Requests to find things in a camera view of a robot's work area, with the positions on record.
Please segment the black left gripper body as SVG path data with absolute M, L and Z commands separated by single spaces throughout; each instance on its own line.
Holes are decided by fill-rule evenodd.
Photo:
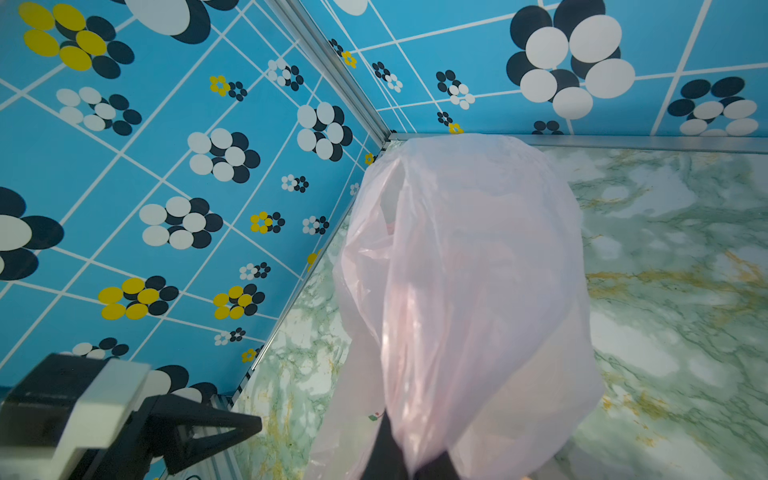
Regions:
M 88 449 L 71 473 L 72 480 L 143 479 L 157 448 L 152 440 L 153 411 L 158 398 L 147 398 L 133 411 L 107 448 Z

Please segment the pink translucent plastic bag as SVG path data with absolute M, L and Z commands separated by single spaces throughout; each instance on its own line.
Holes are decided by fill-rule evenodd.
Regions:
M 522 479 L 596 408 L 582 213 L 540 150 L 415 138 L 366 171 L 334 268 L 351 344 L 309 479 L 360 479 L 387 412 L 410 479 Z

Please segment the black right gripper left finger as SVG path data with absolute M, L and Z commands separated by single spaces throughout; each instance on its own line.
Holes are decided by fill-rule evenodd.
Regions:
M 409 480 L 402 450 L 394 440 L 387 412 L 381 424 L 361 480 Z

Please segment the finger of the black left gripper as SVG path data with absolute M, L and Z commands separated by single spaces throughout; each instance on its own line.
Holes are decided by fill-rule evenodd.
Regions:
M 177 395 L 155 399 L 148 417 L 151 452 L 178 474 L 262 431 L 258 416 L 234 413 Z

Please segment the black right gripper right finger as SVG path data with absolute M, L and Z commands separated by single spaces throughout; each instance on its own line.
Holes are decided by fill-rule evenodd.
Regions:
M 437 458 L 422 466 L 413 477 L 414 480 L 459 480 L 460 476 L 448 451 L 443 451 Z

